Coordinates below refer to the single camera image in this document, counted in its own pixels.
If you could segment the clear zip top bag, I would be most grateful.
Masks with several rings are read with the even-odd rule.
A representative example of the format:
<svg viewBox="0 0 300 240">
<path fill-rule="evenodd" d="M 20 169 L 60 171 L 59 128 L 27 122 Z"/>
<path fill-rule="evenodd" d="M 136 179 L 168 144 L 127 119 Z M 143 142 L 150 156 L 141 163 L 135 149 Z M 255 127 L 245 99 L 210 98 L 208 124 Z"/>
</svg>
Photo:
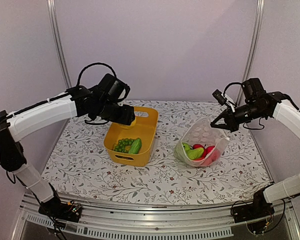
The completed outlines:
<svg viewBox="0 0 300 240">
<path fill-rule="evenodd" d="M 210 126 L 211 120 L 207 117 L 197 120 L 183 135 L 183 137 L 177 142 L 174 149 L 174 156 L 176 159 L 184 162 L 185 164 L 192 167 L 205 167 L 199 166 L 194 160 L 188 158 L 182 143 L 187 143 L 191 147 L 195 144 L 215 146 L 213 151 L 219 150 L 221 155 L 226 150 L 230 139 L 226 133 L 218 128 L 212 128 Z"/>
</svg>

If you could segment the red toy chili pepper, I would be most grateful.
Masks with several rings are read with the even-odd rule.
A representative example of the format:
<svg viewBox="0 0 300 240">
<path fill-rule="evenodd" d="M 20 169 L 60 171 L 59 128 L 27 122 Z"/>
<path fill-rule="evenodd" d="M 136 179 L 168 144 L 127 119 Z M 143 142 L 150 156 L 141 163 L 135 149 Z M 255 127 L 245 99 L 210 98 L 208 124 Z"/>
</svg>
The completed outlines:
<svg viewBox="0 0 300 240">
<path fill-rule="evenodd" d="M 199 167 L 208 167 L 214 162 L 216 162 L 221 156 L 221 153 L 219 150 L 212 151 L 207 155 L 205 158 L 199 158 L 194 160 L 196 164 L 198 164 Z"/>
</svg>

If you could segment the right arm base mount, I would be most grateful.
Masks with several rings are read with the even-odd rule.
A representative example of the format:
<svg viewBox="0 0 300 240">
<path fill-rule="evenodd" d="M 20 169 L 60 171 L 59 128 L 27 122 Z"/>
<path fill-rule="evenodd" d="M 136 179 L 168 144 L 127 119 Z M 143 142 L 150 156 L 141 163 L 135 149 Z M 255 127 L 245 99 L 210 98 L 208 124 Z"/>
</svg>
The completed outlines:
<svg viewBox="0 0 300 240">
<path fill-rule="evenodd" d="M 264 190 L 258 190 L 253 194 L 252 203 L 246 203 L 243 200 L 236 201 L 230 209 L 235 223 L 247 222 L 263 218 L 247 224 L 247 229 L 254 235 L 260 235 L 266 232 L 274 219 L 274 207 L 272 203 L 267 203 L 264 197 Z"/>
</svg>

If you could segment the green toy apple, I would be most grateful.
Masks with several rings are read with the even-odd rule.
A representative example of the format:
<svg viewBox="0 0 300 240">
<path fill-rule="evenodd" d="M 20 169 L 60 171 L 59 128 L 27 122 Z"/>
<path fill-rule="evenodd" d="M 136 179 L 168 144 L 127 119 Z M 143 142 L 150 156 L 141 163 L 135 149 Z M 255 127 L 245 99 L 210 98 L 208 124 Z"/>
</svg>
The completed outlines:
<svg viewBox="0 0 300 240">
<path fill-rule="evenodd" d="M 192 147 L 188 143 L 185 143 L 185 142 L 182 143 L 182 146 L 183 146 L 183 149 L 185 152 L 188 152 L 192 149 Z"/>
</svg>

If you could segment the red toy tomato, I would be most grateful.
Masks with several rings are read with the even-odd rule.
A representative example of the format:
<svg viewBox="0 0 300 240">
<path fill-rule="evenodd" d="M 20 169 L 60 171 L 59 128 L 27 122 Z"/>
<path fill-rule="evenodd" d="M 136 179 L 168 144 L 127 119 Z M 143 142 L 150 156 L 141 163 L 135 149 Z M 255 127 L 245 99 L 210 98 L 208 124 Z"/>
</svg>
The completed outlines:
<svg viewBox="0 0 300 240">
<path fill-rule="evenodd" d="M 193 149 L 199 149 L 199 148 L 202 148 L 202 149 L 205 150 L 205 149 L 206 149 L 206 146 L 207 146 L 206 144 L 205 144 L 205 145 L 202 145 L 202 144 L 194 144 L 192 148 L 193 148 Z"/>
</svg>

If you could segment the green toy pear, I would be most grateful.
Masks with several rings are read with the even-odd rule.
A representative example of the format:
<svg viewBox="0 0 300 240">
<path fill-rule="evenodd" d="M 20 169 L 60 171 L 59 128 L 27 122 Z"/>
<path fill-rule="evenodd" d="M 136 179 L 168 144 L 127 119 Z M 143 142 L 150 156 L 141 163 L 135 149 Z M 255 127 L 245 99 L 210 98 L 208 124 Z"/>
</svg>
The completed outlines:
<svg viewBox="0 0 300 240">
<path fill-rule="evenodd" d="M 203 156 L 205 152 L 205 149 L 203 147 L 195 148 L 195 149 L 190 149 L 186 152 L 187 157 L 190 160 L 196 160 L 199 159 Z"/>
</svg>

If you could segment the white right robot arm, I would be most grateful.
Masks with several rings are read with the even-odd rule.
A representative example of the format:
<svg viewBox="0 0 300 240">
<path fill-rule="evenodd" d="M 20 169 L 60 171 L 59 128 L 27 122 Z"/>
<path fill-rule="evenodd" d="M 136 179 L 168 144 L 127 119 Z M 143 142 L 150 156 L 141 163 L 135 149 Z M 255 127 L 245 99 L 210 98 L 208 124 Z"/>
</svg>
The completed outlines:
<svg viewBox="0 0 300 240">
<path fill-rule="evenodd" d="M 211 123 L 216 129 L 238 131 L 245 123 L 255 119 L 273 118 L 288 128 L 300 139 L 300 108 L 286 93 L 266 92 L 259 78 L 250 78 L 239 83 L 245 96 L 245 104 L 236 106 L 225 91 L 215 90 L 213 97 L 227 108 Z M 259 218 L 268 210 L 268 204 L 300 195 L 300 173 L 257 191 L 248 213 Z"/>
</svg>

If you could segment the green toy grape bunch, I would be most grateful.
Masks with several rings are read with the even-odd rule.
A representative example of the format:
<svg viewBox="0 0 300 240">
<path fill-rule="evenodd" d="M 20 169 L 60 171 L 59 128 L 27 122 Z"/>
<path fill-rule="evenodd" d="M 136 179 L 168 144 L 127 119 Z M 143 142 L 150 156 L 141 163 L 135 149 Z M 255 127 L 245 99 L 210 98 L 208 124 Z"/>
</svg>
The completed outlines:
<svg viewBox="0 0 300 240">
<path fill-rule="evenodd" d="M 112 150 L 120 153 L 128 153 L 135 139 L 123 138 L 119 139 L 112 147 Z"/>
</svg>

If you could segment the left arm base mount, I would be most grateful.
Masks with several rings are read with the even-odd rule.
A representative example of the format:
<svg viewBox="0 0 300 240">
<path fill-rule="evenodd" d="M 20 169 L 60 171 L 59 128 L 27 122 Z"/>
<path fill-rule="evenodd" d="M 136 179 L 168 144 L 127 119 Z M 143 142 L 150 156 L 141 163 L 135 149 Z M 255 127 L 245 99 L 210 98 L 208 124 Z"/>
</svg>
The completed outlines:
<svg viewBox="0 0 300 240">
<path fill-rule="evenodd" d="M 62 202 L 54 187 L 51 184 L 49 185 L 53 192 L 53 198 L 47 202 L 39 202 L 38 212 L 57 220 L 78 223 L 83 210 L 82 205 L 74 200 L 67 203 Z"/>
</svg>

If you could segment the yellow toy lemon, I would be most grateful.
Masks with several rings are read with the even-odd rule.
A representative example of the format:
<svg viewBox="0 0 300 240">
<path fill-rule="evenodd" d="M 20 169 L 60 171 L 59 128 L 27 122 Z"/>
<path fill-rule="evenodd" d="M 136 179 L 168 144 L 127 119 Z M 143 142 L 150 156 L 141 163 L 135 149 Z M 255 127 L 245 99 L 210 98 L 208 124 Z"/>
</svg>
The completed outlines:
<svg viewBox="0 0 300 240">
<path fill-rule="evenodd" d="M 125 130 L 129 130 L 129 129 L 133 128 L 136 125 L 136 122 L 137 122 L 137 118 L 135 117 L 130 125 L 121 124 L 120 126 Z"/>
</svg>

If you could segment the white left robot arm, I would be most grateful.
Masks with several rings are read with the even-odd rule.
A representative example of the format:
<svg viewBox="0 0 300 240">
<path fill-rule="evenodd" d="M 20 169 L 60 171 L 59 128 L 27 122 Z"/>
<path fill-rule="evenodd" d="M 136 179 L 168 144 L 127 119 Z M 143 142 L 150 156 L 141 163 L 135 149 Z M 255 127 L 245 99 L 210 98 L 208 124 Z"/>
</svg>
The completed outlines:
<svg viewBox="0 0 300 240">
<path fill-rule="evenodd" d="M 100 117 L 107 122 L 129 126 L 135 120 L 134 107 L 119 104 L 129 92 L 126 83 L 107 73 L 91 88 L 76 85 L 27 108 L 11 113 L 1 111 L 1 167 L 13 173 L 41 203 L 45 203 L 45 209 L 53 217 L 60 217 L 65 211 L 64 205 L 57 200 L 54 188 L 27 162 L 20 141 L 54 123 L 81 116 L 88 116 L 92 121 Z"/>
</svg>

